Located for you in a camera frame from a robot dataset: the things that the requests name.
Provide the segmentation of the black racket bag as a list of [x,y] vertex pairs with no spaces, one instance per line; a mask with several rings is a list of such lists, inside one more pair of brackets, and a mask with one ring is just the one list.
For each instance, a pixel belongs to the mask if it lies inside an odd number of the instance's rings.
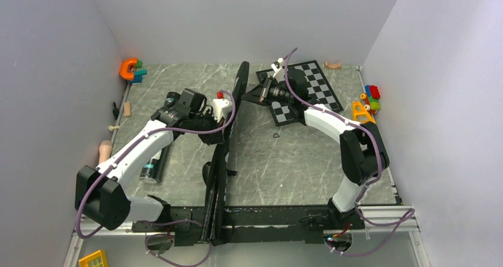
[[226,244],[230,238],[223,226],[227,218],[225,211],[227,177],[236,175],[236,172],[227,169],[233,123],[231,122],[217,135],[218,142],[212,160],[207,162],[202,169],[206,191],[203,228],[199,242],[210,243],[212,246]]

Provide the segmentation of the black shuttlecock tube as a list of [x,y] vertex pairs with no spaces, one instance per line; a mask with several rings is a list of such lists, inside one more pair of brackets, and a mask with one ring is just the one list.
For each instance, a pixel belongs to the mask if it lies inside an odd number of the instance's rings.
[[[151,115],[150,119],[159,120],[165,123],[167,127],[172,127],[177,124],[181,116],[180,113],[174,110],[174,106],[179,101],[180,96],[181,95],[177,92],[168,92],[163,107],[156,110],[155,113]],[[168,151],[168,146],[165,146],[143,166],[139,175],[140,181],[147,184],[157,184],[160,182]]]

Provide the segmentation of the orange letter toy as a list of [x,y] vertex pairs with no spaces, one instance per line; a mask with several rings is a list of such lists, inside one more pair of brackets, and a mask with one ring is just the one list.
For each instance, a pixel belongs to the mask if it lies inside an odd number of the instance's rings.
[[138,64],[137,58],[129,58],[122,62],[119,75],[127,81],[133,81],[135,77],[136,66]]

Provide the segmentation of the teal green toy blocks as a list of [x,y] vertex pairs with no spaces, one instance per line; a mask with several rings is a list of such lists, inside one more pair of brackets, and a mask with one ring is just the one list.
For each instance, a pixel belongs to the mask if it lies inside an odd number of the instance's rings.
[[133,73],[133,81],[131,83],[134,84],[134,83],[141,83],[144,75],[146,75],[148,71],[143,68],[142,61],[138,59],[137,63],[132,67],[132,73]]

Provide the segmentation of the beige rolling pin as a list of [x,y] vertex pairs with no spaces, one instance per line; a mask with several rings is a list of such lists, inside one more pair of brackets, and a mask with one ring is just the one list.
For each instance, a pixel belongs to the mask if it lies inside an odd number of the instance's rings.
[[109,140],[104,140],[101,142],[101,144],[98,147],[98,163],[101,164],[105,161],[107,161],[110,158],[110,155],[112,153],[112,142]]

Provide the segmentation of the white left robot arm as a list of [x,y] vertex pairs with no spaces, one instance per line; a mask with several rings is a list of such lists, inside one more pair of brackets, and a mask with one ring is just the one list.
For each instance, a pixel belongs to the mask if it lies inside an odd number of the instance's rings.
[[141,169],[180,135],[199,135],[211,145],[229,127],[237,111],[233,95],[221,90],[218,97],[184,89],[168,93],[163,107],[156,110],[144,128],[119,152],[97,167],[84,166],[77,173],[75,231],[81,238],[80,224],[86,216],[100,228],[114,230],[125,221],[146,221],[155,231],[165,230],[171,221],[170,205],[156,197],[129,197],[125,187]]

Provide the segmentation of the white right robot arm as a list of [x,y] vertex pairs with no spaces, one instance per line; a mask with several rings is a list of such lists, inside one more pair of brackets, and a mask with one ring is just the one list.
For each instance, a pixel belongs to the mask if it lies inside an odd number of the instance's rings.
[[338,142],[345,177],[330,198],[327,222],[342,228],[369,185],[389,166],[389,157],[378,126],[347,119],[309,96],[312,79],[301,69],[290,68],[283,81],[266,77],[243,95],[243,100],[261,106],[274,102],[290,107],[303,125],[315,128]]

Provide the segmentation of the yellow triangle toy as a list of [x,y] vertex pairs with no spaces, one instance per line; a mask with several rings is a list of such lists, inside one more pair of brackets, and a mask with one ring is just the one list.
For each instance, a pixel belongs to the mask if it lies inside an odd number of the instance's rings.
[[357,122],[367,123],[372,122],[376,123],[373,115],[368,110],[369,105],[362,104],[360,101],[355,101],[352,103],[352,119]]

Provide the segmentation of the yellow window toy frame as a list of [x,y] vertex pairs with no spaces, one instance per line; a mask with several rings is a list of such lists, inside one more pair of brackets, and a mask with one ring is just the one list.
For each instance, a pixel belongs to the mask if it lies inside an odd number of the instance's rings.
[[108,267],[108,260],[105,250],[97,250],[89,255],[80,258],[79,267]]

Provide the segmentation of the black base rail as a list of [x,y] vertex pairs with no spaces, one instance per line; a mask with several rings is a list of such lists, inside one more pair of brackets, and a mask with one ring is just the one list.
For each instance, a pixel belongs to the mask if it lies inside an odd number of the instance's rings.
[[327,205],[227,206],[215,219],[202,206],[174,206],[162,226],[144,221],[132,224],[136,233],[168,231],[176,247],[286,241],[321,244],[332,234],[364,228],[356,213],[339,216]]

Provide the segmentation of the black white chessboard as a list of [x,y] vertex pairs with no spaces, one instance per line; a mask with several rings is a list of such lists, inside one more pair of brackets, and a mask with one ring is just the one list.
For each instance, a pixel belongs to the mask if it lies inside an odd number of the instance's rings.
[[[317,61],[313,60],[288,65],[289,73],[292,68],[303,71],[304,73],[307,82],[305,87],[308,90],[308,98],[303,98],[305,101],[313,98],[335,113],[343,112],[340,101],[336,97],[335,92]],[[269,107],[269,110],[276,126],[284,126],[298,122],[291,106],[274,101]]]

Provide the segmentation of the small black figure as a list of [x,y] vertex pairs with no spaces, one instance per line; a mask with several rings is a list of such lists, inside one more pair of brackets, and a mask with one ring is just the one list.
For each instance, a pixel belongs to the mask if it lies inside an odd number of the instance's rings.
[[112,107],[113,107],[112,108],[113,117],[115,120],[117,120],[117,118],[119,117],[120,111],[119,111],[119,108],[117,107],[117,104],[115,101],[112,103]]

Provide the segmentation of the small wooden block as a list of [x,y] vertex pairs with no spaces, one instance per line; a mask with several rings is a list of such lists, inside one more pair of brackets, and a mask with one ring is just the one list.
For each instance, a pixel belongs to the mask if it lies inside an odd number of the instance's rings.
[[132,109],[131,109],[131,103],[130,102],[124,102],[123,104],[123,115],[124,117],[130,117],[132,114]]

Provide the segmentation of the wooden arch block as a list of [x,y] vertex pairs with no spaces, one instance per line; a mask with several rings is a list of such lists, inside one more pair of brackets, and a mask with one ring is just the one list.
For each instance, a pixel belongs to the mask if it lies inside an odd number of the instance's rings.
[[330,62],[326,61],[326,62],[324,63],[324,67],[325,67],[326,69],[340,70],[340,69],[342,69],[342,63],[340,63],[340,62],[337,62],[337,63],[330,63]]

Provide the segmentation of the colourful brick toy stack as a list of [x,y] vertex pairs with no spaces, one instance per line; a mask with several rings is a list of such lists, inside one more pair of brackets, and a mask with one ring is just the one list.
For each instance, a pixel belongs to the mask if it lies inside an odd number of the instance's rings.
[[378,87],[376,85],[366,85],[364,87],[364,92],[360,95],[360,99],[365,102],[365,109],[372,115],[376,114],[380,109],[381,95]]

